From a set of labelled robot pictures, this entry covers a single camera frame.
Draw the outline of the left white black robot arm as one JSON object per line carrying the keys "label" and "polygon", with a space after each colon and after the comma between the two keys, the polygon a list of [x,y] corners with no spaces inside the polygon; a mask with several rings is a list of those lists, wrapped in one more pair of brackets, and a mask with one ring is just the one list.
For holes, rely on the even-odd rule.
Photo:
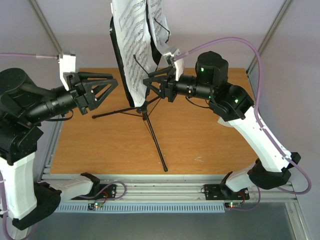
{"label": "left white black robot arm", "polygon": [[66,86],[45,89],[23,69],[0,73],[0,216],[7,239],[8,223],[24,231],[54,213],[61,202],[108,198],[99,178],[87,172],[57,184],[34,179],[42,122],[68,121],[74,109],[85,115],[118,86],[107,73],[69,73],[66,80]]}

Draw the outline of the black music stand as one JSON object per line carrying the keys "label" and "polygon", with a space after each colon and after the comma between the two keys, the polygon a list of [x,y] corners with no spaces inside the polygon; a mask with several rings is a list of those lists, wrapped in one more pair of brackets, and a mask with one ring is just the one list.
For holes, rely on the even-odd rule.
{"label": "black music stand", "polygon": [[158,100],[159,97],[147,100],[150,89],[143,85],[143,79],[149,76],[150,71],[156,70],[160,62],[153,59],[154,52],[159,54],[159,51],[152,42],[146,16],[143,14],[137,19],[133,19],[132,22],[123,22],[119,17],[113,16],[110,23],[110,37],[130,107],[94,115],[93,118],[136,110],[142,116],[142,119],[147,122],[163,169],[167,172],[168,168],[152,128],[148,112],[148,105]]}

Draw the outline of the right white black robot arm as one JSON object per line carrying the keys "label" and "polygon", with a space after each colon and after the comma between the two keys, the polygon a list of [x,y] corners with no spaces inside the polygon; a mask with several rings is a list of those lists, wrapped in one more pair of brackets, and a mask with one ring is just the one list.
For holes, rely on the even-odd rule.
{"label": "right white black robot arm", "polygon": [[255,115],[254,101],[239,85],[228,82],[229,63],[220,54],[201,53],[195,76],[178,75],[172,66],[152,72],[143,84],[162,99],[173,102],[177,95],[208,101],[221,125],[236,129],[251,146],[257,160],[247,168],[229,172],[220,183],[221,194],[230,199],[239,191],[256,186],[264,190],[281,187],[291,177],[290,169],[301,156],[281,146],[263,120]]}

